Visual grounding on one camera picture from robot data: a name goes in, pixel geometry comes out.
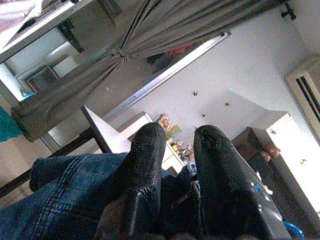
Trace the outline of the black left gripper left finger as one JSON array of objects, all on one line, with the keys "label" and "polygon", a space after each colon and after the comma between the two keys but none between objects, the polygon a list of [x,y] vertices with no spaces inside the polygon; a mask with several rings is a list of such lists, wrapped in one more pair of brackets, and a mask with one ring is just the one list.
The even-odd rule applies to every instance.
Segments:
[{"label": "black left gripper left finger", "polygon": [[135,134],[130,152],[115,171],[96,240],[148,237],[160,214],[166,135],[156,122]]}]

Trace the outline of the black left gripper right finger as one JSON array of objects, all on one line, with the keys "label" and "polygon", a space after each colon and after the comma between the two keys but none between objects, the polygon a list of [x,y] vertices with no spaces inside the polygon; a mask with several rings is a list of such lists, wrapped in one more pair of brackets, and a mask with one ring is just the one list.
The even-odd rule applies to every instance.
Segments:
[{"label": "black left gripper right finger", "polygon": [[193,148],[206,234],[260,240],[291,237],[262,181],[219,128],[197,128]]}]

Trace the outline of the blue plastic hanger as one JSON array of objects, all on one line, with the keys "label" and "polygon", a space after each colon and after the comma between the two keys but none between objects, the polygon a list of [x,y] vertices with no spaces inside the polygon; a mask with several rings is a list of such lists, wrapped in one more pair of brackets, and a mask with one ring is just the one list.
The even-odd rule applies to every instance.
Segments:
[{"label": "blue plastic hanger", "polygon": [[305,234],[304,232],[296,225],[294,225],[293,223],[289,222],[289,221],[283,221],[283,224],[286,228],[286,230],[288,231],[289,235],[294,238],[294,239],[304,239],[305,238]]}]

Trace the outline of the blue denim shorts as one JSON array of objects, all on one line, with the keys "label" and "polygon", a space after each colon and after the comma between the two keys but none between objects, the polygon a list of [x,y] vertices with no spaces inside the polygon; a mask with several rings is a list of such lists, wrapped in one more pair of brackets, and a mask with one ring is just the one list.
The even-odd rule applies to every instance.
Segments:
[{"label": "blue denim shorts", "polygon": [[[125,158],[125,153],[104,153],[36,160],[29,183],[32,194],[0,210],[0,240],[92,240]],[[154,233],[200,236],[195,176],[194,163],[177,176],[162,173]]]}]

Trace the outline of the white glass door cabinet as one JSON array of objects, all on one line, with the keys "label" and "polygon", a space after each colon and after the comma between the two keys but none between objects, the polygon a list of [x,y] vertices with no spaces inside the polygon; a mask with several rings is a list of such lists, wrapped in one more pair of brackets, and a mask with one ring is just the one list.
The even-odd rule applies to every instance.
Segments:
[{"label": "white glass door cabinet", "polygon": [[[151,123],[153,120],[145,112],[140,112],[129,121],[120,126],[117,130],[125,138],[132,139],[136,132],[145,124]],[[166,141],[165,152],[162,159],[162,169],[168,174],[176,177],[185,164],[179,158],[178,154],[171,147],[170,143]]]}]

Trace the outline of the white tall cupboard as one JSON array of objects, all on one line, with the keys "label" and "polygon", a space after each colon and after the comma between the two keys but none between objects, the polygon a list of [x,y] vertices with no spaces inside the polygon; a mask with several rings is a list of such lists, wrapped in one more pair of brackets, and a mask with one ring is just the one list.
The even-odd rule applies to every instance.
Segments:
[{"label": "white tall cupboard", "polygon": [[275,111],[267,133],[280,156],[320,215],[320,145],[305,135],[289,112]]}]

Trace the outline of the glass sliding door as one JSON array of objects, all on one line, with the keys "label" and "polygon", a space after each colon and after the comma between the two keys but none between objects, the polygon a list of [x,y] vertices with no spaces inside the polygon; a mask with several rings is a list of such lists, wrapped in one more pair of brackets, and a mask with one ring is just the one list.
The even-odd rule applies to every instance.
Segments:
[{"label": "glass sliding door", "polygon": [[[0,33],[0,94],[11,102],[14,119],[22,101],[115,47],[139,2],[47,0],[39,16]],[[229,30],[210,39],[221,41],[228,35]],[[125,100],[141,98],[179,72],[181,60],[208,40],[122,63],[84,105],[102,97],[101,103],[113,112]]]}]

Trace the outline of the grey curtain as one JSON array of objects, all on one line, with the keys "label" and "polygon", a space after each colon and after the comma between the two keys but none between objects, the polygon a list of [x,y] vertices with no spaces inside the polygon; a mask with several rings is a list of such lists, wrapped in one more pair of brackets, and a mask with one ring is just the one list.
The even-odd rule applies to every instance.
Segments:
[{"label": "grey curtain", "polygon": [[15,119],[33,142],[85,104],[122,63],[219,36],[285,0],[140,0],[127,30],[107,53],[23,100]]}]

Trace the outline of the teal floor mat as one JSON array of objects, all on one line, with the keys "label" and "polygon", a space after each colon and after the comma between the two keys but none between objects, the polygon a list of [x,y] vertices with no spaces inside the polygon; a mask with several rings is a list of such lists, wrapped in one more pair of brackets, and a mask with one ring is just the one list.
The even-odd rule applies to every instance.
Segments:
[{"label": "teal floor mat", "polygon": [[11,116],[0,106],[0,143],[22,135],[23,132]]}]

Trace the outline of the cream wall air conditioner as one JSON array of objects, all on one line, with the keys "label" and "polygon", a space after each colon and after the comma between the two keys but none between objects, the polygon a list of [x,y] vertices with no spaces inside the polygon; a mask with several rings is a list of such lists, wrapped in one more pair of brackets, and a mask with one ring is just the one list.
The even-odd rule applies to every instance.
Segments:
[{"label": "cream wall air conditioner", "polygon": [[320,55],[293,68],[284,80],[320,140]]}]

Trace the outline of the black curtain rod bracket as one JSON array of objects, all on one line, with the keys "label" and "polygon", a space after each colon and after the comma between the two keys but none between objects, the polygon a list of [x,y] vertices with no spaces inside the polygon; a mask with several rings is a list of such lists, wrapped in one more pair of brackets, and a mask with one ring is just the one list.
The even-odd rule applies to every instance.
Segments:
[{"label": "black curtain rod bracket", "polygon": [[283,0],[286,10],[281,12],[281,17],[285,19],[287,16],[289,16],[290,20],[294,21],[297,16],[294,12],[294,9],[289,5],[289,1],[290,0]]}]

